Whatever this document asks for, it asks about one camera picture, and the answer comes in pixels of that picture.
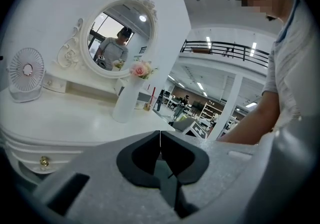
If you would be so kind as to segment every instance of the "fan grille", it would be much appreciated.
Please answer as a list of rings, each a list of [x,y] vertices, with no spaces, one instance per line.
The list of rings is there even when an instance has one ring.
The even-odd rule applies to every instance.
[[[11,61],[9,78],[21,91],[34,89],[43,79],[45,65],[40,53],[32,48],[20,50]]]

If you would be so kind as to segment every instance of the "ornate white mirror frame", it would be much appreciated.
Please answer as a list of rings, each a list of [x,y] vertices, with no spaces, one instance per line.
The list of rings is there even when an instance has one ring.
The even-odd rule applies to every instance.
[[[64,44],[58,53],[58,64],[64,68],[73,66],[76,70],[87,69],[88,67],[99,76],[111,79],[127,77],[130,74],[129,69],[112,72],[99,67],[92,60],[88,49],[88,33],[96,17],[108,8],[122,5],[127,2],[139,5],[145,11],[147,18],[150,21],[151,35],[147,49],[142,56],[143,59],[150,60],[155,51],[155,44],[158,37],[157,12],[154,9],[154,2],[150,0],[108,0],[107,2],[104,2],[100,8],[94,11],[89,18],[79,19],[77,26],[74,28],[74,36]]]

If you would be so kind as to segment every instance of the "brown wall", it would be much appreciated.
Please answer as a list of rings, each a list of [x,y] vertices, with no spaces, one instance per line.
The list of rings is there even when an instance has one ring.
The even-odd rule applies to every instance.
[[[180,88],[180,87],[177,87],[177,86],[174,87],[174,89],[173,89],[173,91],[172,91],[171,94],[172,94],[172,95],[175,95],[175,96],[178,97],[178,98],[180,98],[180,97],[181,97],[181,98],[184,98],[185,95],[189,95],[189,104],[190,104],[190,105],[192,105],[194,101],[201,102],[201,103],[204,104],[204,105],[205,105],[206,103],[212,105],[212,104],[209,102],[209,99],[208,99],[208,98],[199,96],[198,94],[195,94],[195,93],[193,93],[193,92],[190,92],[190,91],[188,91],[188,90],[185,90],[185,89]],[[217,108],[217,109],[219,109],[219,110],[221,110],[221,111],[224,109],[224,105],[219,104],[219,103],[217,103],[217,102],[214,102],[214,105],[212,105],[212,106],[215,107],[215,108]],[[242,120],[242,119],[244,118],[243,115],[237,113],[236,111],[233,113],[233,116],[236,117],[238,120]]]

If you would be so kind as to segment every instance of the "white cross symbol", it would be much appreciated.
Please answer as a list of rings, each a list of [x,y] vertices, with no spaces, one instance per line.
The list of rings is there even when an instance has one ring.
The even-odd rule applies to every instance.
[[[194,130],[197,131],[200,136],[202,134],[204,134],[204,132],[201,129],[199,129],[198,127],[195,127]]]

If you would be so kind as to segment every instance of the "pink rose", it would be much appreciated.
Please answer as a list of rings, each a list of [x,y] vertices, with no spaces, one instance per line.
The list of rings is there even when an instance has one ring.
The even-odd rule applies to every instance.
[[[148,74],[148,69],[143,63],[138,62],[132,65],[132,67],[130,68],[130,72],[133,75],[141,77]]]

